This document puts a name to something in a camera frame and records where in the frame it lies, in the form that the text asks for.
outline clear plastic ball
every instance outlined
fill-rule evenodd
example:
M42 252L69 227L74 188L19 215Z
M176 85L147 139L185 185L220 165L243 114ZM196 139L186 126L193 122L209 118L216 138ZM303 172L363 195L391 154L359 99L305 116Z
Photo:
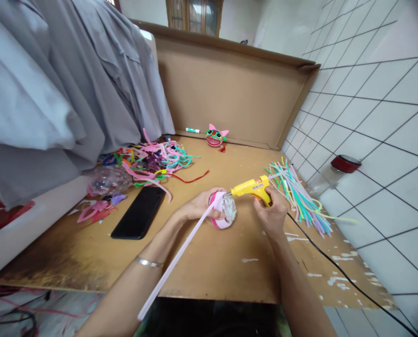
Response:
M96 167L93 176L89 187L93 193L103 196L122 193L132 185L132 177L119 165Z

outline bundle of pipe cleaners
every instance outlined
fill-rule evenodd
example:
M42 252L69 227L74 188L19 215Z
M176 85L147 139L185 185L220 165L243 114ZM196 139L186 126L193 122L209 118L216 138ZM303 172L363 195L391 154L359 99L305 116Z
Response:
M187 154L175 140L152 143L145 129L144 136L146 143L123 147L117 152L102 156L100 158L101 164L103 166L121 165L132 176L135 181L134 186L138 188L152 184L158 186L168 195L169 203L172 200L172 195L160 184L160 180L173 176L184 183L191 183L209 173L207 171L204 175L192 181L182 180L173 172L188 167L194 158L200 157Z
M270 175L272 174L272 169L275 173L280 174L274 178L274 182L270 180L270 183L290 203L291 210L296 212L296 221L301 222L302 220L305 220L307 227L314 226L323 238L324 234L331 236L332 232L331 225L326 218L357 222L352 219L336 218L322 214L321 210L323 206L318 200L312 199L303 185L301 185L293 165L289 165L287 160L284 163L283 157L281 157L281 161L282 165L279 162L272 162L269 165L269 168L265 170ZM281 182L284 193L279 190L279 182Z

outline hand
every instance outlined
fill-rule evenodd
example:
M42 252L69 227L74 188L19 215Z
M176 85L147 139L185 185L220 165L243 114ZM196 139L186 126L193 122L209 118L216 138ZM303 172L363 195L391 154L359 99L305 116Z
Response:
M209 198L212 194L215 192L223 191L226 192L226 190L223 187L212 187L210 190L206 190L204 192L201 192L193 199L186 202L183 206L178 208L176 212L179 213L180 217L186 221L186 220L194 220L199 219L204 214L204 212L207 210L209 206ZM215 209L211 209L209 214L209 218L214 219L224 219L225 215L217 211Z
M254 209L267 234L273 236L283 235L284 220L288 210L287 205L285 204L284 198L274 187L266 187L265 191L270 195L273 205L265 208L263 203L255 198L253 203Z

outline hot glue gun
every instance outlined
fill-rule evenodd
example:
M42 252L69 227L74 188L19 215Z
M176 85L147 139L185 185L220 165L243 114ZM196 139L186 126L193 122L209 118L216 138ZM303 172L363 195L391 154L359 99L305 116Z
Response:
M271 206L271 198L265 188L270 184L270 181L267 176L260 176L259 180L248 180L245 183L241 183L236 187L231 189L230 193L227 193L226 196L242 196L246 193L251 193L258 200L263 200L266 207Z

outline green frog face toy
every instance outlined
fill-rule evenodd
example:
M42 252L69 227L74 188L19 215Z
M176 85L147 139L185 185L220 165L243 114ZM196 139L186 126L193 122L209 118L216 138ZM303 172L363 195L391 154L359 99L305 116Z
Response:
M215 126L209 124L209 130L206 131L206 141L212 147L221 146L226 140L229 130L219 131Z

